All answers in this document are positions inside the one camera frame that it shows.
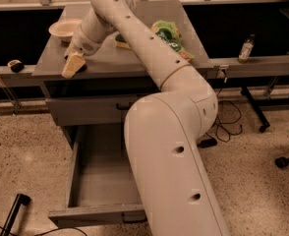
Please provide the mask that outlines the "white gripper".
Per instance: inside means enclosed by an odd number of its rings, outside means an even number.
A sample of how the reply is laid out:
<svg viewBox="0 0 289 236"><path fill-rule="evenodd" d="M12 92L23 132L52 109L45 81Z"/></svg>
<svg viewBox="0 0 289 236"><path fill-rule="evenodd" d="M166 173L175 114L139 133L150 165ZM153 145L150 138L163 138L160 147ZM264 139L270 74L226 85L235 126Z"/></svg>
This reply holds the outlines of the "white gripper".
<svg viewBox="0 0 289 236"><path fill-rule="evenodd" d="M100 43L90 40L86 36L82 27L77 27L69 46L64 52L64 57L67 57L67 60L62 71L62 76L64 78L72 78L86 63L84 55L94 55L100 47Z"/></svg>

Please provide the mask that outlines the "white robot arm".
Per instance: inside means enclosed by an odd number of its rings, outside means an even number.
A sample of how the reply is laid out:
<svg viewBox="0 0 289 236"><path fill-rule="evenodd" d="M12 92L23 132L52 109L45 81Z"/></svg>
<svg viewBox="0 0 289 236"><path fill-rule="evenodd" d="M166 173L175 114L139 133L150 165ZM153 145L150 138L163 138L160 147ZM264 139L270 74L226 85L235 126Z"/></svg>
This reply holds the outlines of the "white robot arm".
<svg viewBox="0 0 289 236"><path fill-rule="evenodd" d="M73 77L119 31L159 91L127 113L125 145L153 236L230 236L197 147L214 123L216 94L203 76L134 14L133 0L90 0L65 55Z"/></svg>

